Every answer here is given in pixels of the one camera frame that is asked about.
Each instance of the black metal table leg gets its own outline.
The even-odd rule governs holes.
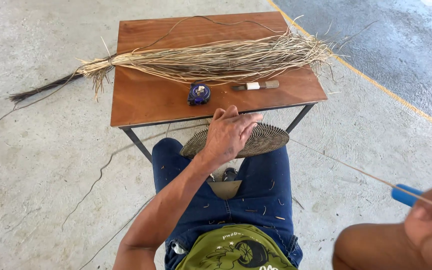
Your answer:
[[[311,108],[315,105],[314,104],[308,104],[303,107],[303,109],[299,112],[299,114],[296,116],[296,118],[291,122],[291,124],[286,128],[286,132],[290,133],[293,128],[303,119],[303,117],[311,110]]]
[[[133,132],[131,128],[121,128],[124,133],[131,139],[131,141],[141,150],[141,153],[147,157],[149,162],[153,164],[153,156],[149,153],[148,149],[146,149],[146,146],[141,142],[141,140],[136,136],[136,134]]]

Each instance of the green t-shirt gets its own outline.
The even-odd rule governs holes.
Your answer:
[[[266,233],[253,225],[228,225],[198,237],[176,270],[296,269]]]

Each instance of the tape measure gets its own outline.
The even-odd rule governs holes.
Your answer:
[[[208,103],[211,97],[211,90],[204,83],[191,83],[189,86],[188,105],[203,105]]]

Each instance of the blue jeans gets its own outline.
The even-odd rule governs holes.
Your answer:
[[[153,147],[156,193],[191,162],[180,155],[182,148],[181,143],[172,138],[162,139]],[[256,226],[269,235],[289,261],[298,267],[303,252],[298,238],[293,235],[291,176],[286,147],[245,158],[236,180],[242,180],[241,185],[229,200],[217,197],[208,183],[201,185],[166,240],[167,270],[176,268],[201,234],[229,224]],[[176,254],[172,249],[176,244],[186,254]]]

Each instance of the person's knee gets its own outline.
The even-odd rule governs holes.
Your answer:
[[[179,145],[180,143],[173,138],[164,138],[154,145],[153,156],[177,149]]]

